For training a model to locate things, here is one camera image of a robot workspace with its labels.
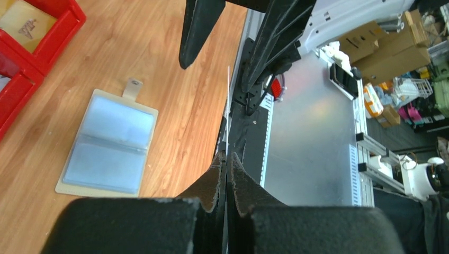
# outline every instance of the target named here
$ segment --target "paper on crate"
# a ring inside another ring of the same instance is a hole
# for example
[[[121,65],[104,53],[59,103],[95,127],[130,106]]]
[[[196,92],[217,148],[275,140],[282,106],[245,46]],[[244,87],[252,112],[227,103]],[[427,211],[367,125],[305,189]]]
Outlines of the paper on crate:
[[[56,18],[23,1],[15,1],[0,18],[0,28],[29,52],[33,52]]]
[[[13,5],[15,0],[0,0],[0,17]]]

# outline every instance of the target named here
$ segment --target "green object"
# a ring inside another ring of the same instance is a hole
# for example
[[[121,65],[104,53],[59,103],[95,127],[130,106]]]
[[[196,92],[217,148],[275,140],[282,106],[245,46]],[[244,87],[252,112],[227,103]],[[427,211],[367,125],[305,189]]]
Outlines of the green object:
[[[437,109],[449,117],[449,80],[433,82]]]
[[[449,63],[447,61],[440,62],[439,64],[434,64],[434,77],[433,81],[441,81],[449,78]]]

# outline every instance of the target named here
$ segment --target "red bin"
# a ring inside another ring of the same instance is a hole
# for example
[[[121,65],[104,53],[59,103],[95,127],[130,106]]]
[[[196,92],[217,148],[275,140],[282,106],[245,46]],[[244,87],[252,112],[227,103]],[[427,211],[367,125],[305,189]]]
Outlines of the red bin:
[[[32,53],[0,29],[0,75],[11,78],[0,92],[0,139],[86,21],[75,0],[25,1],[57,21]]]

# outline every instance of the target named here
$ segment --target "wooden table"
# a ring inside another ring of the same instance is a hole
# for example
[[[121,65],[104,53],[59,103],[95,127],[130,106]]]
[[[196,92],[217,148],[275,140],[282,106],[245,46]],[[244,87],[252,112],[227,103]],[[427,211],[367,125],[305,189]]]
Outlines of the wooden table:
[[[55,193],[95,88],[159,110],[140,196],[171,197],[209,167],[246,9],[227,4],[195,63],[178,63],[185,1],[79,0],[87,22],[0,142],[0,253],[36,253],[76,196]]]

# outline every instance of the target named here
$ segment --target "white basket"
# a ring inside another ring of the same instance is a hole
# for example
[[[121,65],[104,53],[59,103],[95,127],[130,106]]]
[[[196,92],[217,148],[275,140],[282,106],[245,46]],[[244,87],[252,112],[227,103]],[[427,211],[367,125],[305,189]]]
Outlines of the white basket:
[[[433,94],[433,89],[426,79],[418,78],[395,78],[394,93],[401,96],[427,98]]]
[[[413,100],[427,98],[433,93],[429,81],[417,78],[395,78],[393,93],[393,107],[398,110]]]

